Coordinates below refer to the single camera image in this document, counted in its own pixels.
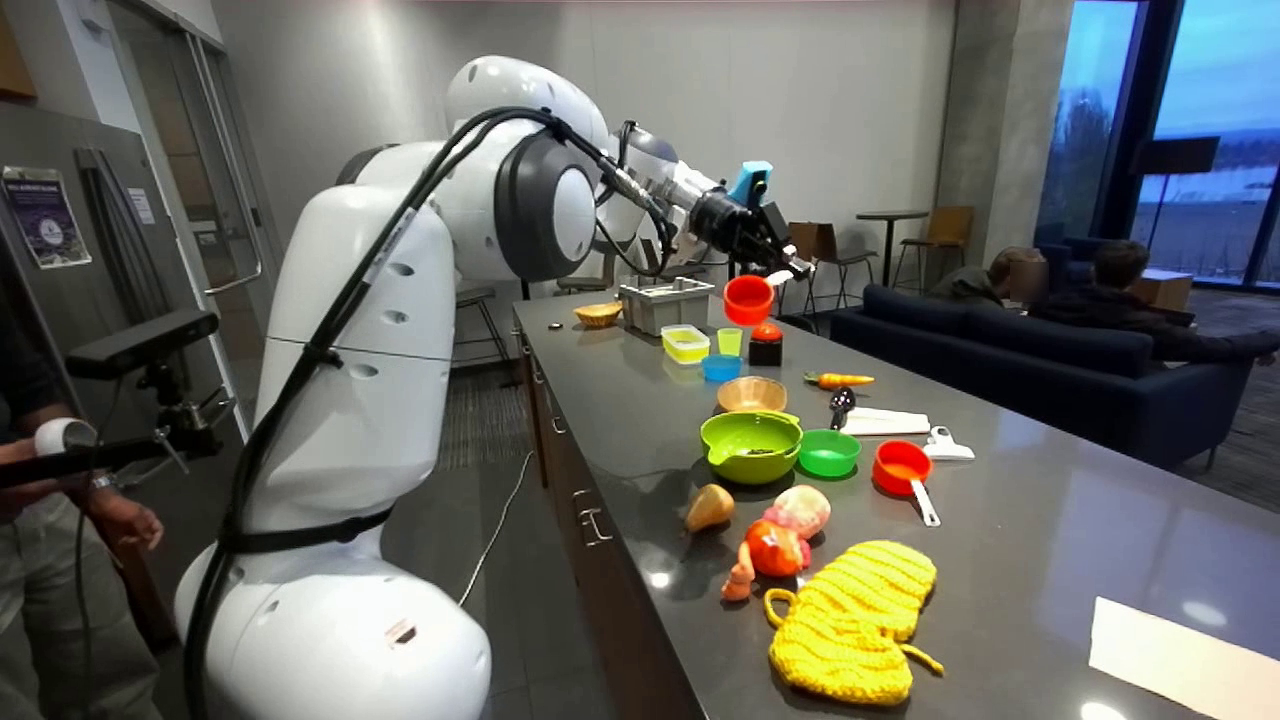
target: kitchen counter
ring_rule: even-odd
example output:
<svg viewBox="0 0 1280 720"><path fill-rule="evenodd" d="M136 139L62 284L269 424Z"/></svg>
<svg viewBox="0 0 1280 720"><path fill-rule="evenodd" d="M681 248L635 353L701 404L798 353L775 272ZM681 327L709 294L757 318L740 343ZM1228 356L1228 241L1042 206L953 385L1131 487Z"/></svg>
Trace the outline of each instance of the kitchen counter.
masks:
<svg viewBox="0 0 1280 720"><path fill-rule="evenodd" d="M621 718L859 718L799 699L769 670L762 599L720 606L720 580L764 487L733 487L737 526L688 535L685 506L714 475L701 421L718 390L627 327L575 327L594 297L516 303L543 493L565 529L589 627ZM1135 464L1028 415L787 327L784 363L754 368L794 390L806 427L829 424L807 373L872 373L863 409L927 411L977 448L927 480L939 529L876 495L868 464L829 493L835 517L817 570L856 540L901 540L935 560L939 584L915 644L948 665L896 713L863 718L1191 718L1087 670L1097 598L1280 658L1280 517Z"/></svg>

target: red container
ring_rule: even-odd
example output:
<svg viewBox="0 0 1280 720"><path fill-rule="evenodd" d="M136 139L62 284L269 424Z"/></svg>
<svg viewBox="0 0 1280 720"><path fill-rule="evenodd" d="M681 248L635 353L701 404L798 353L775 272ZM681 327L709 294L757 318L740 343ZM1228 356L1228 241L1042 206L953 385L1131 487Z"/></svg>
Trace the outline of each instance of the red container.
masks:
<svg viewBox="0 0 1280 720"><path fill-rule="evenodd" d="M934 459L912 440L885 440L876 448L872 485L885 495L912 501L912 480L927 480Z"/></svg>
<svg viewBox="0 0 1280 720"><path fill-rule="evenodd" d="M771 318L775 294L764 275L733 275L726 284L726 318L733 326L764 326Z"/></svg>

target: cushion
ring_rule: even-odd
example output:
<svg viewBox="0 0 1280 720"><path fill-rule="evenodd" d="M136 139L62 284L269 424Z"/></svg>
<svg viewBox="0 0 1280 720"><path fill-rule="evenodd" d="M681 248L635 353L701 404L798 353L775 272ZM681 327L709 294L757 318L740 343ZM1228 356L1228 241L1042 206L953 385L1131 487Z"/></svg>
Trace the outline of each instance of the cushion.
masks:
<svg viewBox="0 0 1280 720"><path fill-rule="evenodd" d="M863 318L896 322L896 326L912 326L912 327L927 327L927 331L961 331L961 326L965 326L961 303L943 303L943 299L927 299L927 297L912 297L912 294L896 294L896 288L876 288L876 284L863 294Z"/></svg>
<svg viewBox="0 0 1280 720"><path fill-rule="evenodd" d="M1072 326L1051 326L1038 318L973 309L965 322L965 338L991 349L1028 353L1028 356L1097 368L1097 373L1120 373L1120 378L1154 373L1154 338L1140 338L1140 331L1072 327Z"/></svg>

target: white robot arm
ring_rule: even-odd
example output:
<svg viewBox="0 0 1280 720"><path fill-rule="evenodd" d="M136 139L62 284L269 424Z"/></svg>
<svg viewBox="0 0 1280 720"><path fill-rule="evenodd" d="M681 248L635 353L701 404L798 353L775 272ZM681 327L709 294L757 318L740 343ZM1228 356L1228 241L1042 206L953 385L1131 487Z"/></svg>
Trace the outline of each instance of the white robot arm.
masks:
<svg viewBox="0 0 1280 720"><path fill-rule="evenodd" d="M567 275L645 217L806 272L656 137L627 127L607 158L601 107L535 64L466 64L449 112L451 139L383 148L299 214L230 520L177 594L198 720L484 713L488 637L381 556L383 517L435 469L455 282Z"/></svg>

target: floor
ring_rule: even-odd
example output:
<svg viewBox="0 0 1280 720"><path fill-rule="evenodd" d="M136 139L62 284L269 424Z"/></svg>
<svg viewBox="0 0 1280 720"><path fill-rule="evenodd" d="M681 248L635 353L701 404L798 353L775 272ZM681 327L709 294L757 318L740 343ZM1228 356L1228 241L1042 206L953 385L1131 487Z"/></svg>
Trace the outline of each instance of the floor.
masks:
<svg viewBox="0 0 1280 720"><path fill-rule="evenodd" d="M1272 326L1280 297L1196 294L1203 326ZM1241 404L1228 446L1212 469L1184 475L1249 506L1280 513L1272 472L1280 446L1280 363L1262 363ZM159 588L171 594L181 570L210 545L223 508L234 455L205 459L198 475L146 485L139 495L168 520ZM469 368L449 390L449 432L439 464L422 485L383 535L387 560L466 598L466 610L493 637L488 720L585 718L607 720L603 675L582 623L575 584L539 495L524 390L513 368ZM183 720L181 658L165 658L159 708Z"/></svg>

